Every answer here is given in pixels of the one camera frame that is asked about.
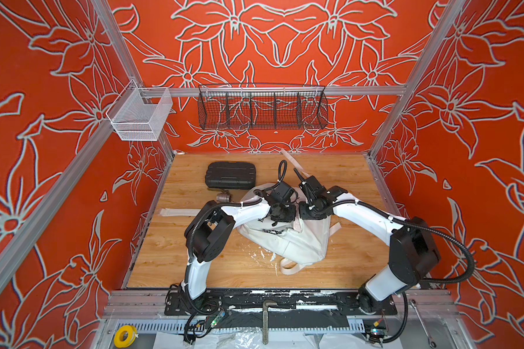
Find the white student backpack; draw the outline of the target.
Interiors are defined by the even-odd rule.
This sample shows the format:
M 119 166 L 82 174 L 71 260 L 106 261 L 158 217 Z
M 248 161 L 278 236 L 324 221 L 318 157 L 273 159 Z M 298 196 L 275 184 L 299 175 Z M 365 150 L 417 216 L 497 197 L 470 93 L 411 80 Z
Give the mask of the white student backpack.
M 286 156 L 284 160 L 288 164 L 293 164 L 295 170 L 303 173 L 301 166 L 293 157 Z M 240 202 L 253 197 L 254 190 L 267 188 L 276 182 L 262 186 L 255 185 L 252 189 L 245 190 L 247 193 Z M 262 221 L 239 225 L 234 229 L 260 247 L 279 255 L 281 257 L 279 268 L 284 275 L 293 275 L 323 260 L 330 237 L 341 228 L 338 223 L 332 225 L 330 217 L 324 220 L 301 219 L 298 204 L 305 202 L 307 198 L 301 190 L 294 190 L 295 195 L 291 196 L 291 201 L 297 206 L 297 216 L 293 222 L 280 223 L 273 227 L 270 219 L 266 218 Z M 165 217 L 189 216 L 194 219 L 199 211 L 200 209 L 163 209 L 161 214 Z

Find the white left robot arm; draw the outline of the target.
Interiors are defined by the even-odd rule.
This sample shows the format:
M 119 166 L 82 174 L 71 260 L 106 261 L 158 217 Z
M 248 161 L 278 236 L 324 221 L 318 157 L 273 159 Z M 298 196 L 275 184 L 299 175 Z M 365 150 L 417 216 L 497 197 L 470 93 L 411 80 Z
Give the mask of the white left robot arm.
M 254 190 L 253 197 L 243 202 L 206 203 L 190 223 L 185 231 L 188 261 L 180 288 L 192 308 L 197 307 L 195 300 L 207 289 L 212 261 L 222 253 L 237 226 L 266 218 L 273 227 L 295 220 L 296 207 L 291 201 L 295 190 L 285 182 L 287 168 L 287 161 L 282 160 L 278 181 L 267 188 Z

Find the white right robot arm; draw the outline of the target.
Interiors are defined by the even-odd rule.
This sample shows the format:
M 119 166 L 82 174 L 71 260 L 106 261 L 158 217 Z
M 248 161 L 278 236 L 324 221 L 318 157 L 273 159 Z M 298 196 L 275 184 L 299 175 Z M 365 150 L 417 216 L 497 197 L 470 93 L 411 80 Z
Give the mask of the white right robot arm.
M 300 204 L 302 218 L 316 220 L 336 215 L 364 228 L 389 247 L 387 266 L 358 289 L 357 302 L 365 314 L 374 314 L 385 299 L 394 294 L 400 295 L 421 282 L 459 284 L 473 276 L 476 266 L 474 257 L 461 241 L 430 228 L 418 217 L 409 220 L 384 212 L 344 188 L 333 186 L 326 189 L 314 176 L 304 177 L 299 170 L 295 174 L 307 198 Z M 461 251 L 466 260 L 462 274 L 447 279 L 427 276 L 441 260 L 434 235 Z

